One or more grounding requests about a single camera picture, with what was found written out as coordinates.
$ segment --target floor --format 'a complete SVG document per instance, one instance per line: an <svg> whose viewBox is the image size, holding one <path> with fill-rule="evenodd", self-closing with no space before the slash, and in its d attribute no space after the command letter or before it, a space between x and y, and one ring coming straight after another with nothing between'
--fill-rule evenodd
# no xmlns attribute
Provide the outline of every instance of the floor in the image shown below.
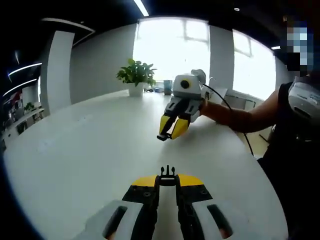
<svg viewBox="0 0 320 240"><path fill-rule="evenodd" d="M239 132L237 133L237 136L245 144L247 150L250 151L245 136ZM259 135L258 132L248 133L247 137L250 142L253 154L257 157L262 157L265 154L269 144Z"/></svg>

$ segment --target person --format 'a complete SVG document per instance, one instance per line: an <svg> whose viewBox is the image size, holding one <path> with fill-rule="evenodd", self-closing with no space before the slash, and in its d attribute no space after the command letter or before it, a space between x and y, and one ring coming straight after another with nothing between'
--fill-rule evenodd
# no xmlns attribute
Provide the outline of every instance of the person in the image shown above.
<svg viewBox="0 0 320 240"><path fill-rule="evenodd" d="M317 174L312 164L319 160L319 126L311 125L298 116L289 104L292 82L282 84L261 105L251 111L232 109L204 100L200 114L218 124L241 133L253 133L275 125L264 156L258 163L269 178L281 202L289 235L304 228Z"/></svg>

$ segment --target bright window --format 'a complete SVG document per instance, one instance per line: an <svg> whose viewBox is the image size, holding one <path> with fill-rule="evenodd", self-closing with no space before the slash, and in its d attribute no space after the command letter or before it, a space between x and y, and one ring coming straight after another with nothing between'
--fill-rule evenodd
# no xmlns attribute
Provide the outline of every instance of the bright window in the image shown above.
<svg viewBox="0 0 320 240"><path fill-rule="evenodd" d="M233 90L266 100L276 89L273 52L251 37L233 31Z"/></svg>
<svg viewBox="0 0 320 240"><path fill-rule="evenodd" d="M202 69L209 79L210 39L206 21L155 17L141 19L137 26L133 59L154 64L156 81Z"/></svg>

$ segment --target green leaves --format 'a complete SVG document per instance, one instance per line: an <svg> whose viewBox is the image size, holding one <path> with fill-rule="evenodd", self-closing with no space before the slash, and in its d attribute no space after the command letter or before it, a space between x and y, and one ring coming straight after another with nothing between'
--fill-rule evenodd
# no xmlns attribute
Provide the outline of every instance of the green leaves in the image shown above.
<svg viewBox="0 0 320 240"><path fill-rule="evenodd" d="M137 86L139 83L148 83L153 86L156 81L153 79L156 68L150 69L153 64L142 63L141 61L135 61L128 59L129 66L121 67L121 70L117 73L116 78L123 83L134 83Z"/></svg>

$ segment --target ceiling light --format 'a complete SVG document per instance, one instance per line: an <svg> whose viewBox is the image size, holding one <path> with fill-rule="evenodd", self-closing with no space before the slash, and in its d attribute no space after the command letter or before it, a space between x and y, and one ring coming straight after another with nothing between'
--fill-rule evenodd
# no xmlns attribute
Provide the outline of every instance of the ceiling light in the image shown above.
<svg viewBox="0 0 320 240"><path fill-rule="evenodd" d="M33 79L33 80L30 80L30 81L26 81L26 82L24 82L24 83L22 83L22 84L20 84L20 85L18 85L18 86L15 86L14 88L10 89L10 90L7 91L5 94L3 94L2 97L4 97L4 96L7 95L8 93L10 93L12 90L15 90L15 89L18 88L18 87L21 87L21 86L23 86L23 85L25 85L25 84L28 84L28 83L31 83L31 82L34 82L34 81L37 81L37 80L38 80L38 79Z"/></svg>
<svg viewBox="0 0 320 240"><path fill-rule="evenodd" d="M135 2L135 4L138 6L138 8L140 9L141 13L143 14L144 17L148 17L149 13L147 12L144 4L142 3L141 0L133 0Z"/></svg>
<svg viewBox="0 0 320 240"><path fill-rule="evenodd" d="M10 76L10 75L12 75L12 74L14 74L14 73L16 73L16 72L19 72L19 71L21 71L21 70L23 70L23 69L31 68L31 67L38 66L38 65L41 65L41 64L42 64L42 62L39 62L39 63L32 64L32 65L29 65L29 66L21 67L21 68L19 68L19 69L17 69L17 70L14 70L14 71L10 72L10 73L8 74L8 76Z"/></svg>

